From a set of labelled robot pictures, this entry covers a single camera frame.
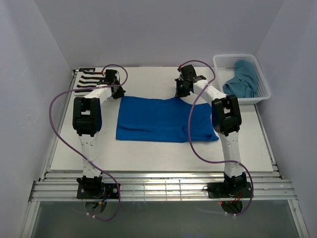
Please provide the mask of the black white striped tank top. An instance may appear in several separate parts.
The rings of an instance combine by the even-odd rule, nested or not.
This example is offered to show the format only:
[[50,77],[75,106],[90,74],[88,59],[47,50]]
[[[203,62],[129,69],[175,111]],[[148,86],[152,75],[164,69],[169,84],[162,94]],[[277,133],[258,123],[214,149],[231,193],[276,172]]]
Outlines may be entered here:
[[96,71],[80,71],[77,73],[73,94],[76,96],[85,96],[92,92],[91,87],[96,87],[104,76],[100,72]]

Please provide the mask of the blue tank top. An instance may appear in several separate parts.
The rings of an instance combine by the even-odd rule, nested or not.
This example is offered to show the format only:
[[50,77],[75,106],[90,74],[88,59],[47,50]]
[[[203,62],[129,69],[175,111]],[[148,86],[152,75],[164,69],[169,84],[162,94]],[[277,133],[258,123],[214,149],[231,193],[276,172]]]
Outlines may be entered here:
[[[116,139],[188,142],[188,118],[191,107],[192,105],[179,98],[162,100],[125,96],[120,102]],[[211,123],[209,104],[195,105],[190,129],[193,142],[218,140]]]

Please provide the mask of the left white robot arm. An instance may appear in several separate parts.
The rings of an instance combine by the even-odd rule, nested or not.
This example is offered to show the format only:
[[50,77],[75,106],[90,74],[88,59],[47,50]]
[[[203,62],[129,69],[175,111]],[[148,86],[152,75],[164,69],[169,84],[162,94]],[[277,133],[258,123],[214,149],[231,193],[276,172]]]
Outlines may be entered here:
[[102,72],[85,70],[77,87],[77,93],[82,95],[74,98],[72,125],[79,136],[82,154],[85,156],[83,176],[77,181],[85,193],[100,198],[105,193],[102,172],[92,163],[98,157],[95,144],[102,128],[102,103],[109,98],[123,97],[125,90],[120,86],[119,72],[114,69]]

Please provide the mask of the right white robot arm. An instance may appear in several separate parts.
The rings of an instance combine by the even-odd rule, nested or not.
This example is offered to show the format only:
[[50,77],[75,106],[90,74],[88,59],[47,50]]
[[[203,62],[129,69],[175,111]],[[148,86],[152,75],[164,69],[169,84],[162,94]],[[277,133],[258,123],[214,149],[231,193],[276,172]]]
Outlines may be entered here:
[[[226,95],[211,86],[211,81],[202,75],[198,76],[189,62],[183,63],[177,70],[180,75],[175,80],[175,96],[178,98],[187,97],[190,93],[197,95],[188,118],[188,139],[191,149],[200,160],[206,163],[224,164],[224,181],[209,188],[209,191],[235,197],[247,187],[245,167],[241,164],[238,143],[240,125],[242,124],[238,99],[235,95]],[[211,123],[221,141],[223,161],[208,161],[194,149],[190,126],[195,104],[199,98],[204,99],[211,106]]]

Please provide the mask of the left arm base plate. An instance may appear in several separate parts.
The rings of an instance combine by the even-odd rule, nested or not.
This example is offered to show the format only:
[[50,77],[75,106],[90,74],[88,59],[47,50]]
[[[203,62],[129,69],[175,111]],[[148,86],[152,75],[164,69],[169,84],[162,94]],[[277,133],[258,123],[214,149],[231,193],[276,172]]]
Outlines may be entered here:
[[76,198],[77,199],[118,199],[118,188],[114,183],[101,182],[100,186],[87,188],[78,185]]

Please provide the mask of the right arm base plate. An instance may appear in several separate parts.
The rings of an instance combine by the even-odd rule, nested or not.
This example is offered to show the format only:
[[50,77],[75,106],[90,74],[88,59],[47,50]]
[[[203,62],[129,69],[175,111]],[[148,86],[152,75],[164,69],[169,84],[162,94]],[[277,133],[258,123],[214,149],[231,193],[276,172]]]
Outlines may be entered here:
[[208,193],[208,198],[250,198],[252,195],[251,184],[229,188],[225,182],[209,182],[202,189]]

